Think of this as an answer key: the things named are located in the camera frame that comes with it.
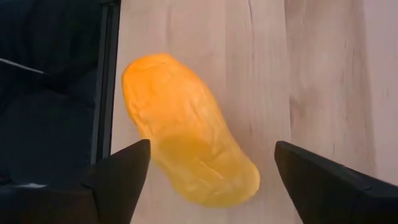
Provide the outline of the black aluminium table frame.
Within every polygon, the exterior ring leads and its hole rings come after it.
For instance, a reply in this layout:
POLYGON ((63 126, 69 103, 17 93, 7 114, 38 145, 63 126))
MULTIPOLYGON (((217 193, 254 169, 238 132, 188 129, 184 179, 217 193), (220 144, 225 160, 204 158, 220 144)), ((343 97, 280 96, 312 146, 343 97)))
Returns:
POLYGON ((121 0, 99 0, 102 7, 91 163, 111 154, 114 90, 121 0))

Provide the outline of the yellow-orange mango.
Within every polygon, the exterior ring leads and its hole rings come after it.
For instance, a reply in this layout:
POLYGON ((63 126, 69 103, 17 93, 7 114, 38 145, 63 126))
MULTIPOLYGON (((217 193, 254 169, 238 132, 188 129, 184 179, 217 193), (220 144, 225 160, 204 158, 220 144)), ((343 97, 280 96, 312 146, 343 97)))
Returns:
POLYGON ((231 207, 259 190, 256 165, 226 124, 206 84, 169 54, 131 62, 122 74, 127 113, 152 160, 186 200, 231 207))

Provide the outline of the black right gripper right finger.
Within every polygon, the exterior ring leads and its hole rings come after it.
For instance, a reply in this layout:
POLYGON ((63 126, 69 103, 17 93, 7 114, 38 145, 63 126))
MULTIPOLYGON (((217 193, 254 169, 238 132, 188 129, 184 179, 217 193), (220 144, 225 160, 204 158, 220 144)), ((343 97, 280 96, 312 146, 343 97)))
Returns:
POLYGON ((274 159, 303 224, 398 224, 398 186, 285 141, 274 159))

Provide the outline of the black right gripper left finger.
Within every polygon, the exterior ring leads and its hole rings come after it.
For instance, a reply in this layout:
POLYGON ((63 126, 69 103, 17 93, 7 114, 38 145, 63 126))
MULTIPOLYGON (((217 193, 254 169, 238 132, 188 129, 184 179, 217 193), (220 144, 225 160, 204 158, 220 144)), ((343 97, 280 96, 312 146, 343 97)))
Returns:
POLYGON ((90 167, 82 184, 93 193, 99 224, 130 224, 150 161, 150 141, 140 140, 90 167))

